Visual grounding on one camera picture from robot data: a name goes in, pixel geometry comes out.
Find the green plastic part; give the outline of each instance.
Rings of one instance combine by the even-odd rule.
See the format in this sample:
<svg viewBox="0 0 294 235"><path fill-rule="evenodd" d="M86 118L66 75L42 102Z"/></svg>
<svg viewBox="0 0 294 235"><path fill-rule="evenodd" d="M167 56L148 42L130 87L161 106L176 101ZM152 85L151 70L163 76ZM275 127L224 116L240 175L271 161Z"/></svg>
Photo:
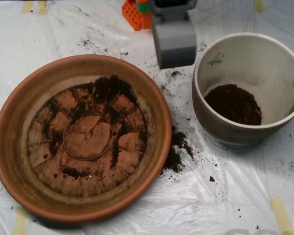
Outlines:
<svg viewBox="0 0 294 235"><path fill-rule="evenodd" d="M141 13L149 13L151 12L150 6L148 3L139 3L136 2L137 10Z"/></svg>

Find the gray plastic object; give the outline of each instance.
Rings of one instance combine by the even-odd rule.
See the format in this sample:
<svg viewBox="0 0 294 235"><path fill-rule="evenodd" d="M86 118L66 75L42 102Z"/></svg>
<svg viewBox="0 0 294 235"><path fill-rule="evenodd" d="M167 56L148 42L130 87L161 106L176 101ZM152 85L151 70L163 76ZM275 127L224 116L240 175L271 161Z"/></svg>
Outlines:
<svg viewBox="0 0 294 235"><path fill-rule="evenodd" d="M158 64L161 69L192 65L196 58L196 34L187 13L197 0L186 4L159 7L149 0L152 32Z"/></svg>

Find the plastic sheet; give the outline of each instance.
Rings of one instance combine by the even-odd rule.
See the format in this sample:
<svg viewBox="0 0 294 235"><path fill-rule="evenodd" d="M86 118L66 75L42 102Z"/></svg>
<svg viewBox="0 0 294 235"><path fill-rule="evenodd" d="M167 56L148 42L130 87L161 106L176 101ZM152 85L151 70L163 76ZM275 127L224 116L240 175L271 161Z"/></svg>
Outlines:
<svg viewBox="0 0 294 235"><path fill-rule="evenodd" d="M254 2L262 1L198 0L191 11L197 56L217 38L242 31L267 34L294 51L294 0L265 0L264 12ZM0 109L24 78L49 62L78 54L111 55L138 66L162 89L194 160L178 150L183 170L164 170L139 200L111 218L68 230L52 229L29 215L25 234L275 235L274 197L282 197L294 228L294 120L258 145L228 149L215 142L193 111L194 67L159 70L151 31L134 32L121 15L122 4L48 1L47 14L38 15L37 2L33 12L22 14L24 2L0 1ZM19 207L0 182L0 235L16 234Z"/></svg>

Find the dark soil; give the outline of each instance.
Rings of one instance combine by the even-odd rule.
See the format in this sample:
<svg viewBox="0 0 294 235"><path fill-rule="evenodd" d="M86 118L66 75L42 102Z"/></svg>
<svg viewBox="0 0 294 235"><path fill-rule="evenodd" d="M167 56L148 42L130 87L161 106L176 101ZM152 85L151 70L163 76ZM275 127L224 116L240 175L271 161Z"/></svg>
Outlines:
<svg viewBox="0 0 294 235"><path fill-rule="evenodd" d="M99 103L109 102L117 94L123 94L131 102L136 104L136 97L132 92L131 85L119 79L117 76L111 76L110 78L101 77L94 82L94 86L94 97Z"/></svg>
<svg viewBox="0 0 294 235"><path fill-rule="evenodd" d="M128 128L126 127L125 123L122 123L121 128L119 129L119 132L117 133L117 137L115 138L115 140L112 143L112 163L111 163L111 168L115 167L117 162L118 162L118 157L119 157L119 138L122 135L125 135L129 133Z"/></svg>
<svg viewBox="0 0 294 235"><path fill-rule="evenodd" d="M66 167L62 170L62 173L63 174L67 174L69 176L72 176L74 177L76 180L78 179L78 177L84 177L84 176L87 176L89 175L90 173L89 172L79 172L77 171L75 168L70 168L70 167Z"/></svg>
<svg viewBox="0 0 294 235"><path fill-rule="evenodd" d="M73 113L73 117L71 117L71 124L74 124L78 119L82 117L82 114L86 113L85 103L80 103L76 108L71 109L71 112Z"/></svg>
<svg viewBox="0 0 294 235"><path fill-rule="evenodd" d="M175 127L172 127L172 139L170 150L163 166L163 169L171 169L175 172L180 172L183 166L181 162L181 156L176 152L174 146L178 146L180 149L184 148L186 152L194 159L194 154L192 153L192 148L188 145L186 135L182 132L176 132Z"/></svg>
<svg viewBox="0 0 294 235"><path fill-rule="evenodd" d="M144 153L146 150L146 145L147 145L147 140L148 140L148 136L147 136L147 131L146 130L141 130L139 132L138 138L145 143L144 145L142 145L142 147L140 149L138 149L138 151Z"/></svg>
<svg viewBox="0 0 294 235"><path fill-rule="evenodd" d="M50 153L55 156L60 143L62 143L63 133L52 130L52 142L49 143Z"/></svg>
<svg viewBox="0 0 294 235"><path fill-rule="evenodd" d="M179 72L179 71L173 71L172 73L171 73L171 77L175 77L175 76L177 76L177 75L181 75L181 73Z"/></svg>
<svg viewBox="0 0 294 235"><path fill-rule="evenodd" d="M254 96L234 84L212 89L205 100L218 114L245 125L261 125L261 111Z"/></svg>

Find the orange plastic part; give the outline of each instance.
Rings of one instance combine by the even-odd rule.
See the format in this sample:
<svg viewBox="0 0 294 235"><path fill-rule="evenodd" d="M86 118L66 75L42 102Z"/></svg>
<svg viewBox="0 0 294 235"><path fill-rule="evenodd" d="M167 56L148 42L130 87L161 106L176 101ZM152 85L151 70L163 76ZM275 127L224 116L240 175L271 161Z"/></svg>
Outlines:
<svg viewBox="0 0 294 235"><path fill-rule="evenodd" d="M142 14L137 11L136 1L126 0L122 6L122 15L135 31L142 28Z"/></svg>
<svg viewBox="0 0 294 235"><path fill-rule="evenodd" d="M149 29L151 28L151 13L142 13L143 20L143 29Z"/></svg>

